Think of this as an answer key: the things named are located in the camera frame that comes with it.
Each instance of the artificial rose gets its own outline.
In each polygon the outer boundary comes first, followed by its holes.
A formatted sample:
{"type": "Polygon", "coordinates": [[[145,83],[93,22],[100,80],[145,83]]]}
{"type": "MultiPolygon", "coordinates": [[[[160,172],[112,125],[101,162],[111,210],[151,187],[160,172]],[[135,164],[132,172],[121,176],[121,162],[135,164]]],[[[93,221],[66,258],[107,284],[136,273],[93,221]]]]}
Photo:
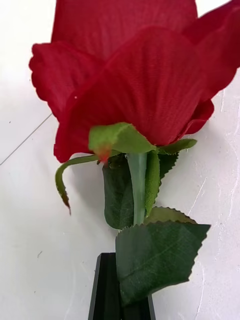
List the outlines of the artificial rose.
{"type": "Polygon", "coordinates": [[[240,0],[197,18],[194,0],[57,0],[32,82],[59,121],[60,162],[93,126],[133,124],[152,144],[197,132],[240,66],[240,0]]]}

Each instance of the red petal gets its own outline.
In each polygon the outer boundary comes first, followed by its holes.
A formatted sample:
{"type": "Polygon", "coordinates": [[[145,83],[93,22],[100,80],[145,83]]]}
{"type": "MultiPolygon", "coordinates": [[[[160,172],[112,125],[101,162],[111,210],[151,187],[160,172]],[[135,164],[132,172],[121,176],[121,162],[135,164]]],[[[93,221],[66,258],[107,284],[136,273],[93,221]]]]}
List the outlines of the red petal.
{"type": "Polygon", "coordinates": [[[141,31],[69,100],[57,132],[61,162],[87,152],[92,126],[133,124],[155,145],[176,139],[189,122],[204,81],[194,48],[181,35],[151,27],[141,31]]]}
{"type": "Polygon", "coordinates": [[[202,100],[225,88],[240,67],[240,0],[232,0],[196,20],[184,31],[207,74],[202,100]]]}
{"type": "Polygon", "coordinates": [[[181,32],[196,18],[194,0],[57,0],[52,41],[106,59],[142,28],[181,32]]]}
{"type": "Polygon", "coordinates": [[[200,103],[197,106],[191,120],[178,138],[180,139],[184,135],[192,135],[198,132],[200,129],[202,129],[213,113],[214,104],[211,100],[200,103]]]}
{"type": "Polygon", "coordinates": [[[40,99],[59,119],[73,91],[100,69],[102,63],[64,42],[35,44],[29,67],[40,99]]]}

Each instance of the black holder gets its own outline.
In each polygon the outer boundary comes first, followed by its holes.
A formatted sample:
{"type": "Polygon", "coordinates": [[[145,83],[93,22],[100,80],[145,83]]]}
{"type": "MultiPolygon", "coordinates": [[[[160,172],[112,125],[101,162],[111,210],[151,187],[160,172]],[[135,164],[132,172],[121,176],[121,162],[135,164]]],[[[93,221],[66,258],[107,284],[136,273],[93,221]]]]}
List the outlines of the black holder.
{"type": "Polygon", "coordinates": [[[151,295],[121,306],[115,253],[101,253],[97,258],[88,320],[156,320],[151,295]]]}

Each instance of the green stem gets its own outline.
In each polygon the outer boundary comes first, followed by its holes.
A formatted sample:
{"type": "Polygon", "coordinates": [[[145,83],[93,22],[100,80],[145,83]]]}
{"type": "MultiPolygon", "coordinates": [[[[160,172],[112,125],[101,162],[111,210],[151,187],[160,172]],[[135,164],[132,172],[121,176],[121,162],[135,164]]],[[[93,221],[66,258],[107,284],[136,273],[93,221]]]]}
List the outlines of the green stem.
{"type": "Polygon", "coordinates": [[[145,175],[147,168],[147,153],[128,153],[128,165],[131,173],[134,225],[140,225],[145,218],[145,175]]]}

